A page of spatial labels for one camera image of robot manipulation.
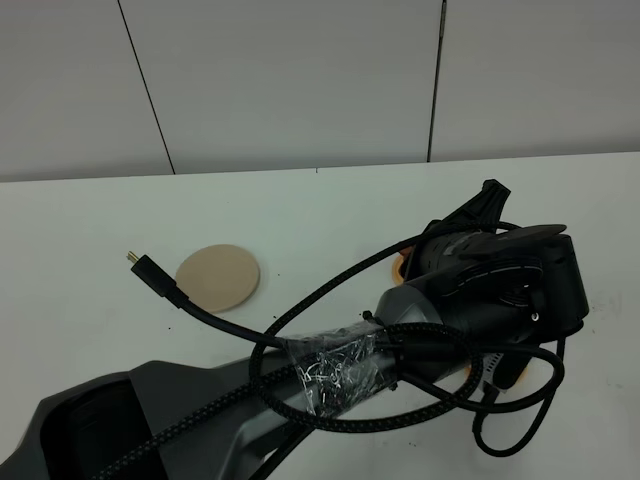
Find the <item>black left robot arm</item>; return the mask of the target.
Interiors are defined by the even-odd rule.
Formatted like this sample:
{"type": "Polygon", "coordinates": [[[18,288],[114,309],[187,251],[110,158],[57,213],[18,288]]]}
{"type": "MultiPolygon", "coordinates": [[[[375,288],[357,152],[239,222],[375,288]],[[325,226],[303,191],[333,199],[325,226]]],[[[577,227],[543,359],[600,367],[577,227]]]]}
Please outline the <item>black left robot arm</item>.
{"type": "Polygon", "coordinates": [[[501,218],[496,180],[441,220],[332,278],[259,333],[207,313],[148,256],[133,273],[197,320],[251,341],[211,369],[152,361],[40,402],[5,479],[265,479],[311,433],[397,430],[461,408],[546,413],[588,313],[562,224],[501,218]],[[401,284],[353,325],[282,329],[361,271],[403,254],[401,284]]]}

